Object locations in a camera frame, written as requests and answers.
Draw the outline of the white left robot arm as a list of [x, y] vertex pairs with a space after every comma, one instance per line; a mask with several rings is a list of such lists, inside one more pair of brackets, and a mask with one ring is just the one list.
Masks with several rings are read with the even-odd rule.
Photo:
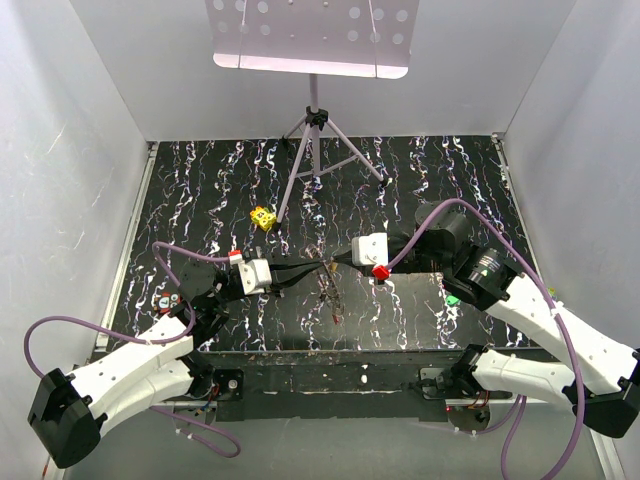
[[322, 265], [245, 259], [238, 251], [227, 268], [190, 260], [148, 330], [93, 363], [41, 377], [27, 421], [51, 460], [61, 469], [79, 463], [108, 431], [165, 400], [187, 396], [212, 406], [241, 398], [242, 371], [209, 365], [199, 347], [222, 330], [231, 303], [279, 295]]

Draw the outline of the metal key ring disc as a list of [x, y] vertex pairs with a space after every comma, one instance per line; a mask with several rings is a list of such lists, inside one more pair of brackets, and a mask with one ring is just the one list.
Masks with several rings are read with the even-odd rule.
[[305, 253], [313, 260], [318, 260], [322, 263], [322, 266], [317, 269], [316, 276], [318, 278], [318, 284], [321, 287], [320, 297], [323, 302], [327, 303], [331, 308], [331, 315], [333, 312], [338, 313], [341, 317], [340, 323], [344, 317], [344, 303], [342, 296], [338, 289], [334, 274], [331, 274], [328, 270], [328, 265], [331, 261], [323, 259], [321, 252], [316, 245], [308, 245], [305, 248]]

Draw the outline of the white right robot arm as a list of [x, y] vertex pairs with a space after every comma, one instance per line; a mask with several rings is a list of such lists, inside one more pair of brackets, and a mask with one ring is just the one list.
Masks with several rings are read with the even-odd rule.
[[428, 394], [509, 392], [567, 408], [590, 429], [623, 437], [639, 416], [639, 352], [600, 333], [542, 292], [514, 254], [471, 239], [466, 212], [451, 201], [415, 214], [413, 236], [386, 232], [355, 237], [335, 262], [386, 281], [393, 274], [438, 272], [461, 302], [515, 327], [554, 356], [525, 360], [482, 345], [419, 385]]

